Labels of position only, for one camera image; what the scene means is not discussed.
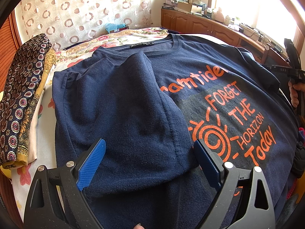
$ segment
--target silver screw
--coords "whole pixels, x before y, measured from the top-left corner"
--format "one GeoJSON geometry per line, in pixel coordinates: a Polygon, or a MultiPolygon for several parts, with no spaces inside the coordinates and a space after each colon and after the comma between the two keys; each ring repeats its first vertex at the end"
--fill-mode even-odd
{"type": "Polygon", "coordinates": [[[45,167],[44,167],[43,165],[40,165],[40,166],[37,168],[38,171],[43,171],[44,169],[45,169],[45,167]]]}
{"type": "Polygon", "coordinates": [[[232,169],[233,164],[231,162],[225,162],[225,167],[228,168],[228,169],[232,169]]]}
{"type": "Polygon", "coordinates": [[[259,167],[259,166],[255,166],[255,167],[254,167],[254,170],[255,170],[256,172],[258,172],[258,173],[262,172],[262,168],[259,167]]]}
{"type": "Polygon", "coordinates": [[[69,162],[67,162],[66,166],[67,167],[72,167],[72,166],[74,166],[74,162],[73,161],[69,161],[69,162]]]}

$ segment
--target window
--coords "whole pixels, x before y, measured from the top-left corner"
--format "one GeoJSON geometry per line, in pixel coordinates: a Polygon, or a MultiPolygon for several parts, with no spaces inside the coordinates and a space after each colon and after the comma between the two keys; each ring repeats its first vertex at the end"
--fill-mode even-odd
{"type": "Polygon", "coordinates": [[[284,47],[284,38],[293,40],[296,22],[280,0],[216,0],[224,16],[239,17],[284,47]]]}

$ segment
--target hand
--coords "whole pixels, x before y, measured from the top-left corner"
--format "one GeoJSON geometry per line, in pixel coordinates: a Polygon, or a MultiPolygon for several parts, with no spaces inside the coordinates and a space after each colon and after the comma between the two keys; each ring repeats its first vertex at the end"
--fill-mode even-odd
{"type": "Polygon", "coordinates": [[[292,83],[289,81],[288,86],[289,86],[289,91],[290,91],[291,104],[292,104],[292,106],[297,107],[299,104],[297,90],[305,92],[305,84],[297,83],[297,84],[292,85],[292,83]]]}
{"type": "Polygon", "coordinates": [[[144,229],[144,227],[142,227],[141,224],[137,224],[134,229],[144,229]]]}

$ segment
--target cabinet door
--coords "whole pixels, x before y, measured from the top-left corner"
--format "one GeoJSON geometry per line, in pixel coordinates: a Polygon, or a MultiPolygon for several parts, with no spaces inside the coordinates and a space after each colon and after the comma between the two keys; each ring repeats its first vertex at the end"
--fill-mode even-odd
{"type": "Polygon", "coordinates": [[[218,27],[216,25],[213,25],[211,30],[211,35],[215,38],[220,39],[229,45],[237,46],[239,37],[234,33],[230,33],[224,28],[218,27]]]}
{"type": "Polygon", "coordinates": [[[187,33],[189,22],[189,16],[182,15],[180,13],[174,13],[173,27],[171,29],[179,33],[187,33]]]}
{"type": "Polygon", "coordinates": [[[210,24],[209,22],[191,16],[188,33],[209,34],[209,32],[211,31],[211,27],[212,24],[210,24]]]}
{"type": "Polygon", "coordinates": [[[161,10],[161,26],[165,27],[166,29],[171,28],[173,18],[173,11],[162,9],[161,10]]]}

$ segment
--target stack of books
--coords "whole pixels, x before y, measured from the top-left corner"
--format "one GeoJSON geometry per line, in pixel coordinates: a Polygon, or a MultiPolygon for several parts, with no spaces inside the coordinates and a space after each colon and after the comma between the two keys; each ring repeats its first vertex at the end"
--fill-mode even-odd
{"type": "Polygon", "coordinates": [[[162,8],[164,9],[174,9],[178,6],[178,2],[188,2],[189,0],[165,0],[162,8]]]}

